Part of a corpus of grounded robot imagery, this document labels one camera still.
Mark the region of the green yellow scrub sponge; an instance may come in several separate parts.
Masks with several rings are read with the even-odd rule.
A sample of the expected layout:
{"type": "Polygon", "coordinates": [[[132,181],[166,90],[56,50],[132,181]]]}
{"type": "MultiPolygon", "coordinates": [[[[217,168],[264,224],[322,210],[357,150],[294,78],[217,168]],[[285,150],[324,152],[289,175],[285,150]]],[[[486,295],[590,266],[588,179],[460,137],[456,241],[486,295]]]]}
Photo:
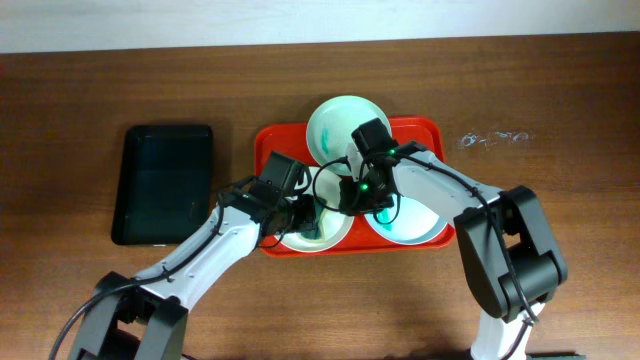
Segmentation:
{"type": "Polygon", "coordinates": [[[320,221],[305,222],[300,228],[299,236],[304,241],[322,241],[323,231],[320,221]]]}

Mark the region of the cream white plate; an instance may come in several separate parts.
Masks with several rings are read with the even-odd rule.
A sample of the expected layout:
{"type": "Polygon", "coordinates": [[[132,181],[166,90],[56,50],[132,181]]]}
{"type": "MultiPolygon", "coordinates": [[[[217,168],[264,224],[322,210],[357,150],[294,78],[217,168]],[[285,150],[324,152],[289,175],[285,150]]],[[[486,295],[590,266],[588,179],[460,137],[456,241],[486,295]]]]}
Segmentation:
{"type": "MultiPolygon", "coordinates": [[[[337,208],[339,205],[339,183],[341,178],[331,171],[323,170],[316,181],[316,195],[322,204],[337,208]]],[[[316,202],[318,221],[322,226],[322,241],[304,241],[299,233],[287,233],[281,244],[290,250],[302,253],[325,251],[337,245],[350,231],[354,217],[327,210],[316,202]]]]}

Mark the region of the light blue plate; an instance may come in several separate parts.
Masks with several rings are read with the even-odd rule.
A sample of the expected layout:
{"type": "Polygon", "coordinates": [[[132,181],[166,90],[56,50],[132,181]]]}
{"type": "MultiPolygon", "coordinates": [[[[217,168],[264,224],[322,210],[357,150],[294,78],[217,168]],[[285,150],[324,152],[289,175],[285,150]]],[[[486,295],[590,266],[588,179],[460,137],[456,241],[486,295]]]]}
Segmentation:
{"type": "Polygon", "coordinates": [[[400,197],[400,204],[395,203],[376,214],[366,214],[365,219],[384,239],[406,246],[430,242],[448,226],[427,206],[404,196],[400,197]]]}

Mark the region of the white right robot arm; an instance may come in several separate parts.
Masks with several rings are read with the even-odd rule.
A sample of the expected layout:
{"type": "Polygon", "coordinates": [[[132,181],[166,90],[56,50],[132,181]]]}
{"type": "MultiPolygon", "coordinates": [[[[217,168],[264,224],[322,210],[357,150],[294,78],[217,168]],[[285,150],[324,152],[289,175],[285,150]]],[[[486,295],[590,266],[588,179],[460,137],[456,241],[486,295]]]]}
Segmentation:
{"type": "Polygon", "coordinates": [[[525,359],[538,316],[568,278],[539,199],[476,182],[411,141],[379,152],[347,145],[359,194],[395,192],[455,228],[468,287],[481,307],[472,359],[525,359]]]}

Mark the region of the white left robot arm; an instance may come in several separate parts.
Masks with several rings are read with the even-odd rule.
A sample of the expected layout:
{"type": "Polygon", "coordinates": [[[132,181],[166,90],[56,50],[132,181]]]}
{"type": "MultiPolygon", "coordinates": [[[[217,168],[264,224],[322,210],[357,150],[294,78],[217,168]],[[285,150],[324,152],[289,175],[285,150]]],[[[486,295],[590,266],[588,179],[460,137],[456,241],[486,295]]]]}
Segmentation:
{"type": "Polygon", "coordinates": [[[246,193],[220,197],[211,216],[184,243],[131,278],[111,272],[71,317],[80,328],[73,359],[181,359],[190,311],[234,263],[267,236],[317,224],[312,196],[273,206],[246,193]]]}

